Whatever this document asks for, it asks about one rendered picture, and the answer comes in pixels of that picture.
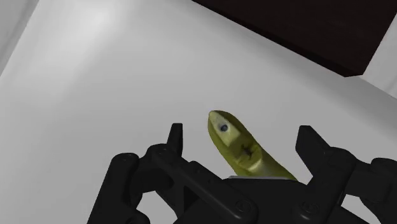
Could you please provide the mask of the yellow-green banana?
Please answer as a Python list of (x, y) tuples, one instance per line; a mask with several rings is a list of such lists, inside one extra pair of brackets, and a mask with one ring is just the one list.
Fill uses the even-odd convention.
[(207, 131), (216, 149), (237, 176), (296, 180), (231, 113), (210, 111)]

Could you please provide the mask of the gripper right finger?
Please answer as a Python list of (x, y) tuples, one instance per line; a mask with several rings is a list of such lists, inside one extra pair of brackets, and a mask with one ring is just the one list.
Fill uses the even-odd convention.
[(358, 197), (380, 224), (397, 224), (397, 161), (362, 162), (309, 125), (298, 129), (295, 149), (312, 178), (291, 211), (294, 224), (368, 224), (342, 207), (346, 195)]

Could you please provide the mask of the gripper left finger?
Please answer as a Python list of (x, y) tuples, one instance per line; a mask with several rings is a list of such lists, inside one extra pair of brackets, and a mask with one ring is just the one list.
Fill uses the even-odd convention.
[(183, 125), (173, 123), (166, 143), (143, 157), (115, 155), (87, 224), (151, 224), (138, 210), (144, 193), (157, 192), (175, 212), (173, 224), (256, 224), (256, 204), (196, 161), (182, 157)]

